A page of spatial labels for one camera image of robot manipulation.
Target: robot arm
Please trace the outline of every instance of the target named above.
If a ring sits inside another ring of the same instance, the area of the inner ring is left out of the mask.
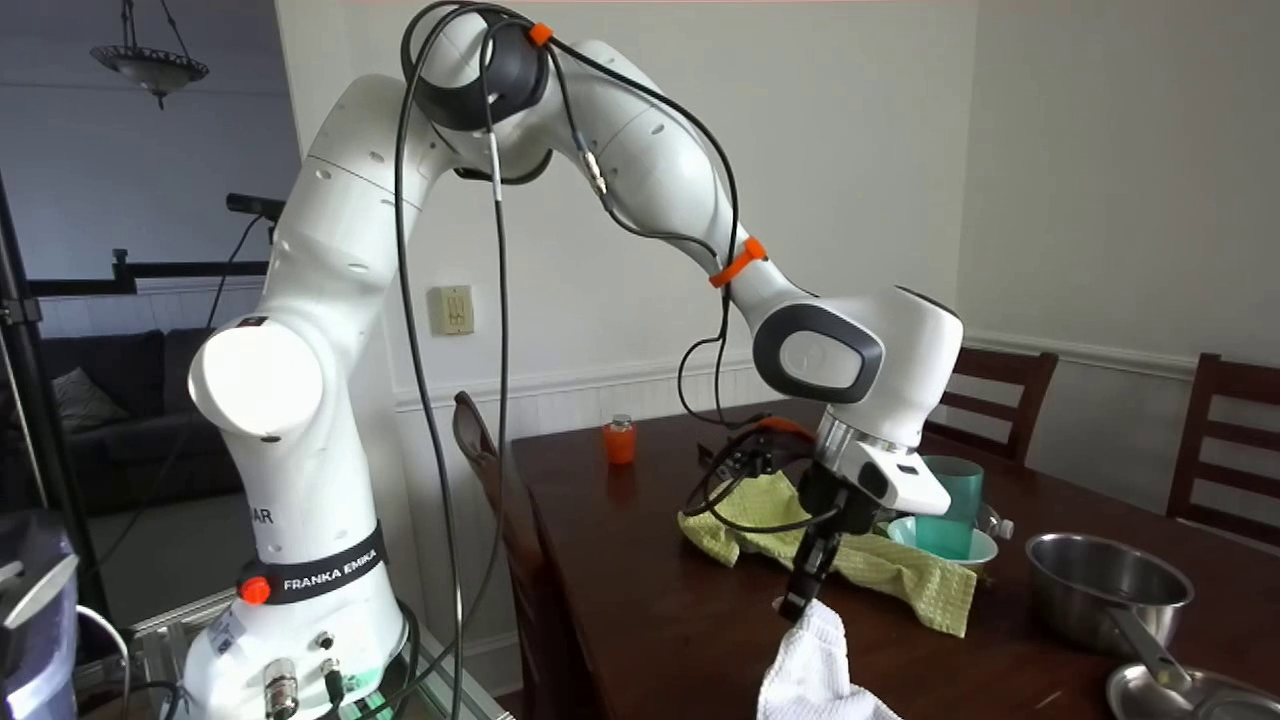
[[[607,44],[575,52],[506,8],[431,4],[398,55],[408,85],[365,78],[327,111],[261,309],[191,365],[191,399],[229,437],[254,531],[235,603],[186,651],[202,717],[319,717],[341,704],[325,687],[366,697],[403,646],[349,377],[395,282],[395,237],[444,171],[537,180],[550,155],[573,161],[623,230],[731,294],[777,393],[829,405],[800,486],[829,520],[794,557],[787,607],[873,507],[943,511],[910,449],[959,353],[952,312],[917,294],[800,294],[739,225],[696,121]]]

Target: white wall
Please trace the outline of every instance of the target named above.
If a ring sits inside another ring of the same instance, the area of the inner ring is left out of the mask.
[[[959,312],[1061,349],[1032,464],[1165,507],[1201,349],[1280,360],[1280,4],[985,0]]]
[[[102,282],[126,259],[229,259],[249,215],[229,191],[283,196],[295,177],[272,4],[172,4],[209,80],[152,98],[86,52],[118,44],[117,4],[0,4],[0,177],[30,282]],[[134,4],[141,44],[174,50],[158,4]],[[254,282],[230,282],[235,312]],[[149,282],[141,296],[43,301],[43,337],[202,321],[210,282]]]
[[[274,0],[301,144],[317,137],[350,78],[395,74],[398,28],[414,8],[403,0],[358,8]],[[742,220],[793,282],[838,296],[910,286],[955,301],[975,4],[575,0],[540,4],[537,17],[566,41],[612,41],[717,128],[736,161]],[[702,278],[685,258],[615,232],[586,184],[560,161],[537,188],[506,191],[506,225],[511,437],[604,426],[612,411],[676,411],[671,368],[696,337],[717,327],[717,296]],[[496,385],[496,270],[483,188],[431,191],[411,278],[414,286],[475,289],[479,331],[426,340],[426,372],[438,409],[453,387],[488,398]],[[421,502],[414,517],[403,504],[392,511],[392,542],[398,538],[398,551],[414,560],[398,575],[426,588],[421,603],[438,619],[437,493],[426,489],[398,327],[392,304],[358,393],[377,405],[377,459],[389,469],[379,495],[411,493]],[[765,398],[751,372],[731,368],[736,398]],[[467,517],[483,517],[467,475],[455,475],[455,493],[473,504]],[[488,527],[475,525],[464,544],[473,550],[464,563],[475,569]],[[511,659],[506,638],[511,619],[491,607],[475,648]]]

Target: wooden table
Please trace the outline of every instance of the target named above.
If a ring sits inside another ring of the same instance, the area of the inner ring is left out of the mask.
[[[696,443],[721,449],[696,419],[638,426],[634,469],[607,472],[597,432],[515,441],[511,464],[537,520],[607,717],[742,717],[783,619],[770,602],[783,574],[765,560],[721,569],[676,531],[676,507],[699,479]],[[908,603],[842,579],[822,602],[848,626],[852,682],[900,717],[1106,717],[1115,659],[1067,648],[1032,617],[1032,531],[1102,531],[1149,550],[1194,584],[1178,612],[1176,655],[1280,691],[1280,557],[1125,507],[1065,479],[975,456],[987,502],[1015,542],[981,575],[969,639],[917,626]]]

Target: yellow cloth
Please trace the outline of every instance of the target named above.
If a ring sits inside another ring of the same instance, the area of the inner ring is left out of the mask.
[[[787,475],[751,475],[739,479],[717,511],[731,525],[746,527],[770,527],[770,525],[800,525],[808,511],[800,507],[800,495]],[[739,551],[758,551],[783,569],[793,569],[793,557],[805,542],[805,527],[794,531],[731,531],[710,511],[676,517],[685,542],[690,542],[699,551],[709,551],[717,563],[731,569]],[[965,563],[934,560],[929,551],[893,544],[885,538],[842,538],[836,551],[836,575],[848,584],[860,584],[866,591],[900,598],[910,603],[917,619],[924,629],[934,629],[943,638],[969,633],[975,574]]]

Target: wooden chair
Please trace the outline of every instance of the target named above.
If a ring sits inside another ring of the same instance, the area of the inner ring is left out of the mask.
[[[453,409],[455,449],[467,456],[483,502],[501,525],[511,574],[515,633],[518,633],[518,720],[591,720],[604,717],[591,697],[591,677],[578,655],[560,575],[537,531],[527,493],[503,472],[503,456],[491,443],[483,418],[467,393],[455,393]]]
[[[1176,453],[1169,517],[1280,550],[1280,475],[1276,456],[1269,456],[1280,453],[1276,429],[1280,368],[1205,353]]]
[[[1018,355],[959,349],[952,387],[929,419],[929,432],[1025,464],[1051,372],[1057,353]]]

